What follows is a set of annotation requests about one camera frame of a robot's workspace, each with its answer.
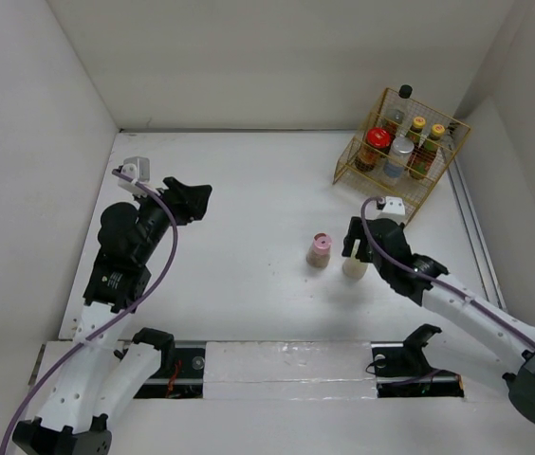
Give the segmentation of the silver-cap blue-label shaker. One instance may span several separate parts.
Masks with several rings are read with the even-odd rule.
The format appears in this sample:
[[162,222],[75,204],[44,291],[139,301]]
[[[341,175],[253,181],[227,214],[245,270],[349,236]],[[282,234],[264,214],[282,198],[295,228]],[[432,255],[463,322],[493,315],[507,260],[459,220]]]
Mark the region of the silver-cap blue-label shaker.
[[413,142],[405,137],[396,137],[390,147],[387,160],[383,166],[383,176],[392,182],[397,182],[405,171],[408,161],[414,151]]

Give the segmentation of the yellow-cap beige jar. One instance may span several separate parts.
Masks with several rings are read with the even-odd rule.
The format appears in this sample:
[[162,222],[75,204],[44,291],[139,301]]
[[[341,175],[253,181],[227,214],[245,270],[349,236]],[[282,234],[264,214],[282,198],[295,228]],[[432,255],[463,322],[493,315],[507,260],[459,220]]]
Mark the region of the yellow-cap beige jar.
[[368,263],[360,261],[356,255],[360,247],[360,242],[356,241],[352,247],[352,251],[349,257],[346,257],[342,264],[343,274],[351,280],[360,280],[365,275]]

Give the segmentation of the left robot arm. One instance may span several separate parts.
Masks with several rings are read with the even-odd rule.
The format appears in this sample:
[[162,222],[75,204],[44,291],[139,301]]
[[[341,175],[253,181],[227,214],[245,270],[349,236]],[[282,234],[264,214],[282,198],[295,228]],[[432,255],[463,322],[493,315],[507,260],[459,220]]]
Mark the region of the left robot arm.
[[[83,309],[73,345],[29,391],[9,423],[3,439],[26,454],[106,454],[112,431],[144,382],[173,373],[173,335],[143,328],[128,349],[116,351],[124,329],[138,307],[161,285],[147,263],[166,232],[172,250],[178,230],[206,214],[212,187],[187,186],[173,177],[152,190],[115,171],[133,194],[131,203],[109,206],[101,214],[100,249],[83,294]],[[22,419],[34,395],[57,377],[36,415]]]

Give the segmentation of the tall black-cap glass bottle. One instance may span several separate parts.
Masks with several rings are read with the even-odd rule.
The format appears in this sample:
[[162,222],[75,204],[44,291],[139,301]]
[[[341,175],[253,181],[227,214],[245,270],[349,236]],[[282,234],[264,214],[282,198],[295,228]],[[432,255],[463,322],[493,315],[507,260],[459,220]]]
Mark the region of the tall black-cap glass bottle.
[[409,99],[413,93],[413,87],[409,84],[402,84],[395,96],[384,108],[381,128],[387,132],[391,140],[397,137],[399,127],[407,117]]

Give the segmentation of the yellow-cap sauce bottle front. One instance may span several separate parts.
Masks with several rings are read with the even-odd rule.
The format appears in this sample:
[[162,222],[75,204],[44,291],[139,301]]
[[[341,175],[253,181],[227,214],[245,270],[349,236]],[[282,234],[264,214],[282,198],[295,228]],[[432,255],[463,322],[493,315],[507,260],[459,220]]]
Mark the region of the yellow-cap sauce bottle front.
[[409,175],[415,180],[422,180],[428,175],[445,134],[445,127],[436,123],[422,144],[414,151],[409,166]]

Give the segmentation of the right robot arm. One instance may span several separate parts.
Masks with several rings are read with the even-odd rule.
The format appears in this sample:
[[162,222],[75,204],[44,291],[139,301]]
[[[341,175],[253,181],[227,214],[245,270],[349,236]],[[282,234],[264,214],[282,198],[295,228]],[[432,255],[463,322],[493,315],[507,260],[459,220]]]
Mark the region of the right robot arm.
[[439,262],[413,253],[403,226],[388,218],[353,217],[342,254],[372,264],[400,296],[438,314],[472,337],[454,340],[435,325],[423,324],[403,341],[405,367],[421,377],[449,371],[507,396],[535,424],[535,327],[469,291]]

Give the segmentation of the red-cap dark sauce jar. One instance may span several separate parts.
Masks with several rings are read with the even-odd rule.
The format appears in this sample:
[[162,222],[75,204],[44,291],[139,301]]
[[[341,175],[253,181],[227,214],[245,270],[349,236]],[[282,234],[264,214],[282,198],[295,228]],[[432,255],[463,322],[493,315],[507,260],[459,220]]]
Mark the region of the red-cap dark sauce jar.
[[354,164],[362,173],[375,169],[378,162],[390,149],[391,136],[383,128],[374,127],[367,131]]

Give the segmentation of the yellow-cap sauce bottle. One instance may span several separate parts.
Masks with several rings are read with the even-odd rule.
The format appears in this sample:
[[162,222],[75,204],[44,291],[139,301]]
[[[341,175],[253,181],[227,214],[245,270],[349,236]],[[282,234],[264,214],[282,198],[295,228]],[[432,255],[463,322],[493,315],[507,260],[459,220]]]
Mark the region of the yellow-cap sauce bottle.
[[409,166],[409,175],[415,180],[422,180],[428,175],[445,134],[445,127],[436,123],[422,144],[414,151]]
[[415,152],[418,152],[420,149],[422,132],[425,126],[426,119],[422,116],[416,116],[413,118],[411,126],[407,131],[406,137],[413,142]]

